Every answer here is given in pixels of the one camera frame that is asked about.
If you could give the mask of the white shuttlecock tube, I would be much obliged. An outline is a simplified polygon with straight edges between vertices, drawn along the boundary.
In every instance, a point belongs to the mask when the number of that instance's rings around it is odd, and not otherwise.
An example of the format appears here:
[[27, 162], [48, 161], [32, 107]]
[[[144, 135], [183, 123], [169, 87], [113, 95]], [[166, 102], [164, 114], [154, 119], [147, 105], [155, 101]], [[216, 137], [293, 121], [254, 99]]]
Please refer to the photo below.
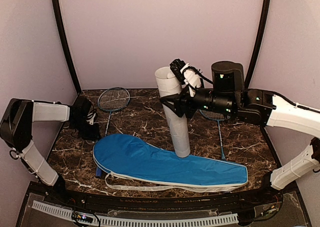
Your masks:
[[[165, 66], [157, 69], [154, 73], [160, 97], [179, 94], [182, 91], [182, 86], [177, 78], [167, 79], [168, 72], [171, 72], [171, 69], [169, 66]], [[162, 106], [175, 154], [180, 158], [185, 158], [191, 152], [187, 118], [185, 116], [178, 117], [168, 107]]]

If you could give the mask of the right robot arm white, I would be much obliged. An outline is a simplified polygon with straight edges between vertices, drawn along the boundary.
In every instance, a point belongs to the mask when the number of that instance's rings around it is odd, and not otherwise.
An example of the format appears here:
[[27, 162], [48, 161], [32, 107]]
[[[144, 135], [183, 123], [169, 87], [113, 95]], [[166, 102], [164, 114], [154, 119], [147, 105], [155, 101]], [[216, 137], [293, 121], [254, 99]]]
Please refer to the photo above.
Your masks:
[[266, 204], [288, 184], [320, 166], [320, 111], [295, 103], [268, 90], [245, 88], [244, 68], [240, 63], [218, 61], [211, 65], [212, 88], [195, 67], [180, 59], [170, 64], [180, 84], [180, 93], [163, 96], [160, 102], [178, 117], [192, 118], [197, 110], [210, 111], [260, 127], [280, 127], [311, 135], [310, 144], [284, 166], [264, 176], [268, 184], [255, 192], [255, 200]]

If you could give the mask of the blue racket bag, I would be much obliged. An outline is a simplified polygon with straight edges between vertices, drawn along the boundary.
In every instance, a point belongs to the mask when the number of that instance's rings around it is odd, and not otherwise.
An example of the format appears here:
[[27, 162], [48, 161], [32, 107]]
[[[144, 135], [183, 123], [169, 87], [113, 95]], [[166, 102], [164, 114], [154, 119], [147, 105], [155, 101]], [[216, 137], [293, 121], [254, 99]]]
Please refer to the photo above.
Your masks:
[[153, 183], [154, 186], [111, 185], [116, 190], [164, 191], [179, 188], [191, 192], [224, 192], [248, 182], [246, 166], [155, 147], [127, 134], [111, 134], [93, 147], [96, 165], [108, 176]]

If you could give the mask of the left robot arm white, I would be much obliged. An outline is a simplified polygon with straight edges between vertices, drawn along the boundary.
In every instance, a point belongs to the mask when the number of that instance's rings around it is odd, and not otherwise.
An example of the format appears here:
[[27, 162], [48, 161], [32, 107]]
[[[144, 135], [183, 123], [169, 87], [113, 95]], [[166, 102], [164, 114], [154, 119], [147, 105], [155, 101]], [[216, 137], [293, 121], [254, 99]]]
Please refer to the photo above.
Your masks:
[[16, 154], [14, 159], [22, 163], [42, 183], [53, 187], [51, 197], [60, 205], [67, 205], [70, 193], [62, 186], [63, 177], [45, 160], [33, 140], [34, 122], [68, 122], [78, 131], [83, 140], [98, 141], [101, 138], [99, 125], [91, 123], [91, 102], [81, 98], [74, 105], [12, 98], [0, 122], [0, 137]]

